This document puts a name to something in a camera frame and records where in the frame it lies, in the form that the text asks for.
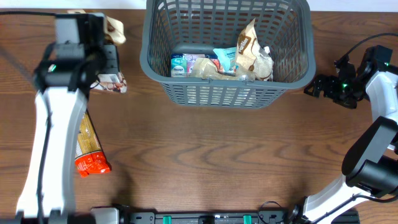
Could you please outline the beige pouch white contents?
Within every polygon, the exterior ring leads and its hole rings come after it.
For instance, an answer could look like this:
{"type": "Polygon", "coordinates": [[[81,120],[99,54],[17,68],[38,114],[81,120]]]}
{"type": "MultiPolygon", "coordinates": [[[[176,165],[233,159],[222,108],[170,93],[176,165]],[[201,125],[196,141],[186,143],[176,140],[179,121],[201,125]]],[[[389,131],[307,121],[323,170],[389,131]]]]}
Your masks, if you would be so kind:
{"type": "Polygon", "coordinates": [[[274,61],[269,47],[261,47],[253,19],[239,34],[236,45],[236,76],[240,80],[272,81],[274,61]]]}

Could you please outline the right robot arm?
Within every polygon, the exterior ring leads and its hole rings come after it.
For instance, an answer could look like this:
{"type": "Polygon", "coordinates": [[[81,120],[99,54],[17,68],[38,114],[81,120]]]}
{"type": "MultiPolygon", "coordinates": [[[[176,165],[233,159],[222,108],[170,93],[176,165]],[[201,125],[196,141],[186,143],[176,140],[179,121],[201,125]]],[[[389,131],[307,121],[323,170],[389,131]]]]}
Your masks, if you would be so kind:
{"type": "Polygon", "coordinates": [[[384,154],[397,151],[397,67],[391,56],[387,47],[369,47],[356,68],[345,55],[335,62],[336,76],[319,75],[304,89],[349,109],[368,100],[373,122],[346,153],[342,174],[296,205],[289,223],[354,223],[356,205],[397,200],[397,160],[384,154]]]}

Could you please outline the beige dried mushroom pouch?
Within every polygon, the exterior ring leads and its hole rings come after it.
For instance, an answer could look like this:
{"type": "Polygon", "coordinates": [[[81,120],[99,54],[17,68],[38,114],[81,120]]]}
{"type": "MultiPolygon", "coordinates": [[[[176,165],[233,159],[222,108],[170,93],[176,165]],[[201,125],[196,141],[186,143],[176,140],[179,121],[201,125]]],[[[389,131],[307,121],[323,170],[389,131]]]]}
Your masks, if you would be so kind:
{"type": "Polygon", "coordinates": [[[65,84],[68,91],[80,90],[87,95],[93,88],[125,93],[127,82],[121,69],[117,75],[100,74],[105,63],[103,46],[113,44],[118,48],[126,42],[123,23],[103,13],[72,10],[67,14],[76,17],[80,35],[79,44],[60,44],[57,50],[58,57],[71,63],[65,84]]]}

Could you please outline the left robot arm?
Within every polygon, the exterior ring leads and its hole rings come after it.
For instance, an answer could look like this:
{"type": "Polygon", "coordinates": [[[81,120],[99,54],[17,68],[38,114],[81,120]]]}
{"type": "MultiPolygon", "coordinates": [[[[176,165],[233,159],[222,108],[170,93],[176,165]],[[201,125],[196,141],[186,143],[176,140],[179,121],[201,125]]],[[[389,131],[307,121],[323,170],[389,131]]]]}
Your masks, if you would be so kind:
{"type": "Polygon", "coordinates": [[[103,13],[54,14],[55,41],[34,70],[36,126],[28,175],[14,218],[1,223],[100,223],[76,213],[75,149],[92,84],[117,60],[103,13]]]}

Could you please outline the Kleenex tissue multipack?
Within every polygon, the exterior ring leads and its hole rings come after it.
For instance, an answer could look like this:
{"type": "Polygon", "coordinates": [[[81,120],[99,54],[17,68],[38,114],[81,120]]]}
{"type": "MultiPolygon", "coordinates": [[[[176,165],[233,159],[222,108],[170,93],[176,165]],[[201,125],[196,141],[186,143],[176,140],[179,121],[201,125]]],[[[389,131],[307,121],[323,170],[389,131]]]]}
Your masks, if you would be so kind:
{"type": "Polygon", "coordinates": [[[171,77],[188,77],[198,58],[210,59],[217,68],[220,68],[220,62],[216,55],[213,54],[172,54],[170,61],[171,77]]]}

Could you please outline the light blue snack bar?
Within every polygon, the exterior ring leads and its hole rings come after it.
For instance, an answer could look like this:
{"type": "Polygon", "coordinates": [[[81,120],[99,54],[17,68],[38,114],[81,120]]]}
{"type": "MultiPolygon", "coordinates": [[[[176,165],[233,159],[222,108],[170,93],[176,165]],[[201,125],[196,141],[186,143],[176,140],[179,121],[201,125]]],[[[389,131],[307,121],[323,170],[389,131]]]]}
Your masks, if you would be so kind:
{"type": "Polygon", "coordinates": [[[236,72],[236,47],[213,49],[213,52],[223,67],[223,73],[233,74],[236,72]]]}

